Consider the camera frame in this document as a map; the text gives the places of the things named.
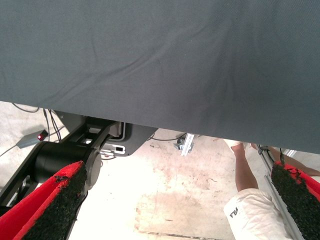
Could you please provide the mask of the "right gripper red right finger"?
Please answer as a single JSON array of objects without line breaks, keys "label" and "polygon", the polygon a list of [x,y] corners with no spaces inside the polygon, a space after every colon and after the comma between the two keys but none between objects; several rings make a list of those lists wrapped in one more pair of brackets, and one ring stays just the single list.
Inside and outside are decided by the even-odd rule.
[{"label": "right gripper red right finger", "polygon": [[320,238],[320,183],[301,169],[276,161],[271,180],[305,240]]}]

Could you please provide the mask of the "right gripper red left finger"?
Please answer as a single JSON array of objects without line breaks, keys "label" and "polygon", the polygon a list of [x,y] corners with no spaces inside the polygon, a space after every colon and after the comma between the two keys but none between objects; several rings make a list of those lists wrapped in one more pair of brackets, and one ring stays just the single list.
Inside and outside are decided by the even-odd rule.
[{"label": "right gripper red left finger", "polygon": [[2,240],[64,240],[84,198],[87,170],[69,164],[0,218]]}]

